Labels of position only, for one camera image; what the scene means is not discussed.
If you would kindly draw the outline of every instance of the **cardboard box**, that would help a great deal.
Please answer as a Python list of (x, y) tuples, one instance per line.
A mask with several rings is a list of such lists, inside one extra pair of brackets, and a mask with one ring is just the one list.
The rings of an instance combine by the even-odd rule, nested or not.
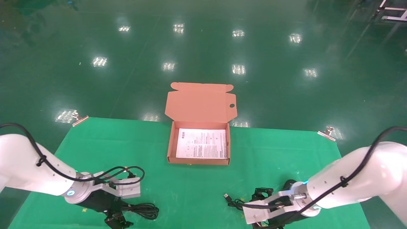
[[(168, 162), (197, 165), (228, 165), (230, 162), (229, 121), (237, 116), (236, 95), (227, 93), (230, 84), (171, 83), (165, 114), (173, 120), (168, 145)], [(177, 158), (180, 128), (226, 130), (226, 159)]]

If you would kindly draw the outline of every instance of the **instruction sheet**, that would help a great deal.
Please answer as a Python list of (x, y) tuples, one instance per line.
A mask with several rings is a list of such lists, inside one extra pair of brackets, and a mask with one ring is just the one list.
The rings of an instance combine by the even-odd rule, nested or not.
[(176, 157), (226, 159), (226, 130), (180, 128)]

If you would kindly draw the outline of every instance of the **box flap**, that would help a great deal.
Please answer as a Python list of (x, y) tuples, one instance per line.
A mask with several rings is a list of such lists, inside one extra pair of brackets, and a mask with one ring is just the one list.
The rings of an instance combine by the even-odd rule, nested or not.
[(217, 92), (229, 92), (233, 89), (233, 85), (231, 84), (196, 84), (180, 82), (171, 83), (171, 87), (175, 90), (203, 90)]
[(227, 123), (237, 116), (230, 84), (172, 83), (165, 114), (174, 121)]

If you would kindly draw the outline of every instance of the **green floor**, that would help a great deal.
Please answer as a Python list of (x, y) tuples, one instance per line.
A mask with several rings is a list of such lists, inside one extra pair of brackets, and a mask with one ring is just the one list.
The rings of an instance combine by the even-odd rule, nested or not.
[[(171, 82), (223, 83), (238, 101), (231, 125), (333, 126), (344, 155), (407, 124), (407, 24), (380, 20), (392, 12), (369, 21), (380, 2), (0, 0), (0, 123), (24, 125), (54, 152), (70, 128), (55, 122), (64, 110), (167, 122)], [(0, 194), (0, 228), (26, 196)], [(404, 228), (378, 198), (362, 207), (371, 228)]]

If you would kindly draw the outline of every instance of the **green cloth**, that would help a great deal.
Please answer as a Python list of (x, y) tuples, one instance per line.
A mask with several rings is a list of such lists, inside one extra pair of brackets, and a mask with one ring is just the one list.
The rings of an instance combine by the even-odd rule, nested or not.
[[(279, 191), (287, 179), (304, 181), (340, 158), (334, 142), (316, 132), (230, 128), (229, 166), (169, 164), (166, 154), (171, 124), (89, 118), (71, 128), (56, 154), (80, 172), (137, 165), (146, 176), (141, 197), (128, 203), (152, 202), (156, 220), (126, 212), (131, 228), (249, 229), (243, 212), (228, 207), (223, 195), (249, 201), (257, 187)], [(108, 228), (105, 215), (70, 205), (63, 197), (31, 193), (10, 229)], [(286, 229), (369, 228), (360, 204), (323, 209), (313, 218)]]

